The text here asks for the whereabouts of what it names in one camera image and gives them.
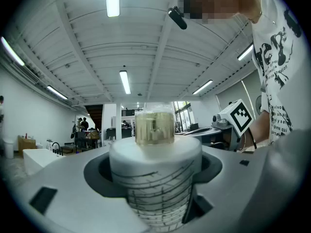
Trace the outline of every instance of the white wall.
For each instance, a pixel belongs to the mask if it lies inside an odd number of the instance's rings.
[[[261,95],[261,84],[258,72],[254,71],[252,74],[243,79],[243,82],[254,107],[255,116],[259,117],[256,110],[256,99]]]
[[[0,94],[4,96],[4,138],[14,141],[17,136],[34,136],[36,143],[46,145],[48,138],[62,146],[70,138],[76,111],[63,108],[16,81],[0,68]]]
[[[217,97],[219,99],[222,110],[229,105],[229,102],[234,102],[236,100],[242,99],[250,113],[253,114],[250,101],[241,81],[228,88],[227,90],[217,94]]]
[[[194,115],[194,120],[199,127],[209,127],[212,125],[213,115],[220,112],[216,96],[202,101],[190,101]]]
[[[106,139],[106,130],[112,127],[112,117],[117,115],[117,105],[104,104],[102,116],[102,141]]]

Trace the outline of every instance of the black device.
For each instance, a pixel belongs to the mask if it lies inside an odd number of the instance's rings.
[[[71,133],[71,136],[70,136],[71,139],[74,138],[76,131],[77,131],[76,130],[76,124],[74,124],[74,126],[72,127],[72,133]]]
[[[199,129],[199,124],[198,123],[193,123],[190,125],[190,131],[198,130]]]
[[[181,11],[179,10],[179,8],[177,6],[175,6],[174,8],[169,8],[168,9],[168,14],[170,16],[170,18],[182,29],[185,30],[187,28],[187,24],[184,21],[183,17],[184,14],[181,13]]]
[[[56,192],[56,189],[42,187],[30,200],[29,204],[44,215]]]

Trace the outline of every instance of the black microphone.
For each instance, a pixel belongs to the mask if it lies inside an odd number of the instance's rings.
[[[168,14],[170,18],[182,29],[185,30],[187,28],[186,22],[183,20],[183,14],[180,10],[175,6],[174,8],[168,9]]]

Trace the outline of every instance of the faucet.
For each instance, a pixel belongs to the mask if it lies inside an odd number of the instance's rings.
[[[62,152],[62,155],[64,155],[64,154],[63,154],[63,151],[61,151],[61,150],[60,150],[60,146],[59,146],[59,143],[58,143],[58,142],[54,142],[54,143],[52,144],[52,147],[53,147],[53,145],[54,145],[55,143],[57,143],[57,144],[58,144],[58,149],[59,149],[59,151],[58,151],[58,150],[56,150],[56,152],[55,152],[55,153],[56,153],[56,154],[58,154],[58,152],[59,152],[59,154],[60,154],[60,153]]]

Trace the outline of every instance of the black rectangular slot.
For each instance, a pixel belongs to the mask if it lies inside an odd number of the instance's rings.
[[[56,192],[56,189],[42,187],[30,200],[29,204],[44,215]]]

